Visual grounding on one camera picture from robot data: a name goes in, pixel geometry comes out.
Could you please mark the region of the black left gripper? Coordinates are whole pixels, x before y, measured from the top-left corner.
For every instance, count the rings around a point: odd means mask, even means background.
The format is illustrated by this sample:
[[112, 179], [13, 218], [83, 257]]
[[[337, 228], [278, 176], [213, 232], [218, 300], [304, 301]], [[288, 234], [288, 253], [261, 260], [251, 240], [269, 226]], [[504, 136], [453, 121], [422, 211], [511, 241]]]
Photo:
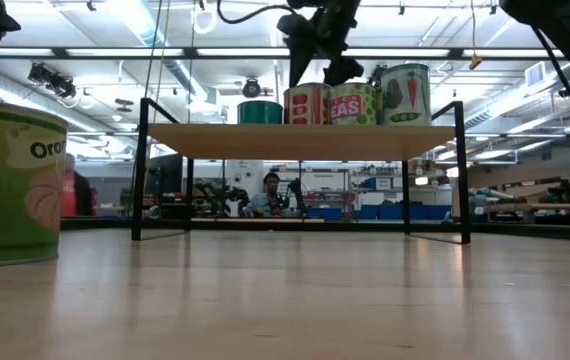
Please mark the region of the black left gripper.
[[364, 67], [341, 53], [348, 48], [346, 37], [357, 26], [355, 19], [361, 0], [287, 0], [294, 10], [315, 9], [310, 18], [298, 13], [282, 16], [277, 29], [290, 51], [289, 87], [295, 87], [312, 58], [320, 53], [330, 63], [323, 69], [323, 82], [337, 86], [361, 77]]

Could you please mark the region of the red white tomato can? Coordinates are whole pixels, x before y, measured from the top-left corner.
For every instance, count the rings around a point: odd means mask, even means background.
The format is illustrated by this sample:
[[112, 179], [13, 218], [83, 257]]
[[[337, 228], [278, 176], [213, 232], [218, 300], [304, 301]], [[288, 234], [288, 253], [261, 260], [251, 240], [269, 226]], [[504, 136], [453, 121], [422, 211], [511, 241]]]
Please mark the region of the red white tomato can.
[[305, 83], [284, 92], [284, 124], [328, 125], [331, 87], [323, 83]]

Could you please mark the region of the green dotted Peas can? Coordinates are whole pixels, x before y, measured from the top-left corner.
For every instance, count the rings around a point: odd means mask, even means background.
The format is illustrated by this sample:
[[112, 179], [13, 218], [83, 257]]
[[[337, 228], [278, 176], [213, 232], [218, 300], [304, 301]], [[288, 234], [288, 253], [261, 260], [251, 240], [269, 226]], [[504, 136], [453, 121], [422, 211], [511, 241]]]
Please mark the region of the green dotted Peas can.
[[367, 83], [344, 83], [330, 91], [333, 125], [377, 124], [377, 90]]

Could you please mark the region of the short teal can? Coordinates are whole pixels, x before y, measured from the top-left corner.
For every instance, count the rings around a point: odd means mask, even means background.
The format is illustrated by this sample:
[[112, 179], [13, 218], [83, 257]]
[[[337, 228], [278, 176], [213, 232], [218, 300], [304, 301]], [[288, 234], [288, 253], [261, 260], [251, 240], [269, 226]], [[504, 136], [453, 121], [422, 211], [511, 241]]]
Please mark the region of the short teal can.
[[272, 101], [245, 101], [237, 106], [239, 124], [278, 125], [283, 121], [283, 107]]

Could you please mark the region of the white mixed vegetables can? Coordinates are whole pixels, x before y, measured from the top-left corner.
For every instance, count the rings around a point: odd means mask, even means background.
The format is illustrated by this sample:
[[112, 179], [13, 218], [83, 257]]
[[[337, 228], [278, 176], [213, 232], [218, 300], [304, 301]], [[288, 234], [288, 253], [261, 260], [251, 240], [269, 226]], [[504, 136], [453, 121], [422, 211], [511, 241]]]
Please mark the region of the white mixed vegetables can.
[[429, 126], [432, 121], [430, 69], [408, 63], [382, 73], [382, 125]]

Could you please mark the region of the green Oranges label can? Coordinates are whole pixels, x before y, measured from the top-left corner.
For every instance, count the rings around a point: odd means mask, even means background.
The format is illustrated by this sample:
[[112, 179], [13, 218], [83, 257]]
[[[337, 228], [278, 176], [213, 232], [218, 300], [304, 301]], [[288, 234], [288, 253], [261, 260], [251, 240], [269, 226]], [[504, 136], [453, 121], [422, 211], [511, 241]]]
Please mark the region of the green Oranges label can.
[[0, 103], [0, 265], [55, 259], [68, 123]]

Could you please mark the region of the wooden shelf black legs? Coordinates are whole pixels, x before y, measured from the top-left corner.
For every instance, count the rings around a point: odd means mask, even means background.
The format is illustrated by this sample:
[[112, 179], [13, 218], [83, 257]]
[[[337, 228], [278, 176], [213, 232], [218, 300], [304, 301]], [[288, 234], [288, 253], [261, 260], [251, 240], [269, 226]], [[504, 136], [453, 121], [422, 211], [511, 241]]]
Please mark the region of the wooden shelf black legs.
[[454, 125], [445, 126], [329, 126], [265, 124], [180, 124], [150, 98], [140, 100], [140, 124], [134, 162], [131, 239], [140, 241], [143, 221], [146, 156], [148, 142], [156, 140], [188, 159], [185, 219], [192, 221], [192, 189], [196, 159], [221, 160], [304, 160], [312, 161], [399, 161], [402, 164], [403, 227], [406, 235], [423, 233], [410, 223], [409, 160], [451, 139], [456, 141], [459, 199], [459, 245], [471, 243], [464, 105], [453, 101], [433, 117], [454, 112]]

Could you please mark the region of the black overhead crossbar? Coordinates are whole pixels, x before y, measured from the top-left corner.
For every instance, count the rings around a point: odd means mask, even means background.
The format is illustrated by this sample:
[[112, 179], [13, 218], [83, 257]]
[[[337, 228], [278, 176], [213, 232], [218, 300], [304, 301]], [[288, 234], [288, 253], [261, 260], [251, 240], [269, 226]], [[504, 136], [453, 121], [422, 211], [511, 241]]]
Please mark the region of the black overhead crossbar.
[[[469, 60], [474, 54], [492, 61], [543, 61], [548, 53], [541, 48], [353, 47], [343, 52], [357, 60]], [[170, 60], [262, 59], [286, 60], [285, 47], [0, 47], [0, 59], [57, 60]]]

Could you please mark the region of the white cabinet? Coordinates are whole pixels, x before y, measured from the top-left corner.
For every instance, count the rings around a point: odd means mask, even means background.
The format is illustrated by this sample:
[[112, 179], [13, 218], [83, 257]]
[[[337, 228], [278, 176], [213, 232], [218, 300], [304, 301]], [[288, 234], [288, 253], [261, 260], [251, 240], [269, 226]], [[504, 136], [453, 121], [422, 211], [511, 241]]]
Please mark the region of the white cabinet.
[[245, 209], [254, 195], [263, 192], [262, 160], [229, 160], [225, 164], [225, 196], [231, 217], [246, 217]]

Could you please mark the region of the seated person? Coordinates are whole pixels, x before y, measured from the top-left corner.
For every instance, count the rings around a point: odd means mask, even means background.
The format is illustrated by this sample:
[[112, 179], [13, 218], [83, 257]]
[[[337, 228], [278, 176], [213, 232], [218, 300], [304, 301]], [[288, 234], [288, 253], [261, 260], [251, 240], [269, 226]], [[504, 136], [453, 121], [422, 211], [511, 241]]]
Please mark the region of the seated person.
[[254, 218], [284, 217], [284, 209], [279, 205], [278, 187], [279, 176], [274, 172], [269, 172], [263, 179], [263, 191], [254, 195], [245, 213]]

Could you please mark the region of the white teal roll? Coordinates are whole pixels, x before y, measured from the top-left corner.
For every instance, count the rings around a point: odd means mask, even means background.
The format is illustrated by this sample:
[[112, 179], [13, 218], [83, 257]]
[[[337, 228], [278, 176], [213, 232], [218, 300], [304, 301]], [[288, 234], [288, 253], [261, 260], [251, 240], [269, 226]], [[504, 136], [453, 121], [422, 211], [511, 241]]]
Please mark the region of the white teal roll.
[[488, 198], [495, 199], [512, 199], [513, 196], [497, 190], [490, 189], [488, 187], [483, 188], [470, 188], [468, 190], [469, 195], [475, 200], [486, 201]]

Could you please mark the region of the white air vent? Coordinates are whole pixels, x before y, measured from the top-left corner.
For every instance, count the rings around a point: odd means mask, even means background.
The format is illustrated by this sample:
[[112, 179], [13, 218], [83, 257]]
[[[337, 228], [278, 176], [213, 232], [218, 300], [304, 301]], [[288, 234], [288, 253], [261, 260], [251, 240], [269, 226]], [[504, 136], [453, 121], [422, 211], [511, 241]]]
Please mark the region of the white air vent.
[[524, 72], [527, 88], [534, 88], [542, 85], [546, 81], [546, 64], [540, 61], [527, 68]]

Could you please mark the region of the wooden workbench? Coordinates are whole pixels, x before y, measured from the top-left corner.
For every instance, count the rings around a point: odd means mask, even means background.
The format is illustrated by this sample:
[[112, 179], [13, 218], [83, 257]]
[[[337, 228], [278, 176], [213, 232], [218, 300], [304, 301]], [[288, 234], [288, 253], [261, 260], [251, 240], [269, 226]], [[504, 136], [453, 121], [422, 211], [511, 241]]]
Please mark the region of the wooden workbench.
[[476, 223], [570, 226], [570, 203], [485, 204], [476, 206], [471, 215]]

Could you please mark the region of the black ceiling spotlight cluster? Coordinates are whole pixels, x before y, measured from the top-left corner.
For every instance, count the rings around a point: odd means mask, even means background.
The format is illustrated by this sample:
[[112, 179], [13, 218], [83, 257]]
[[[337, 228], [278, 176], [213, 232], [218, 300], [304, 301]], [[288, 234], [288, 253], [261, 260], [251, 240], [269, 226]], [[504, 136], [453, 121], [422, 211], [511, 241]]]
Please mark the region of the black ceiling spotlight cluster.
[[43, 63], [33, 63], [27, 78], [37, 86], [52, 91], [58, 98], [72, 99], [76, 96], [73, 79], [50, 70]]

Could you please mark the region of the standing person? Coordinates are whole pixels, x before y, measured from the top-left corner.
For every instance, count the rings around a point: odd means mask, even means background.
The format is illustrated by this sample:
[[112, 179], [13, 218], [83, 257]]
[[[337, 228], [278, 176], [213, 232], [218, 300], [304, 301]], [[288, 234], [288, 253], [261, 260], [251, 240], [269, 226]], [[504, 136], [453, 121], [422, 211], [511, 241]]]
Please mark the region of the standing person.
[[93, 193], [88, 180], [75, 170], [75, 158], [67, 154], [62, 180], [61, 216], [93, 215]]

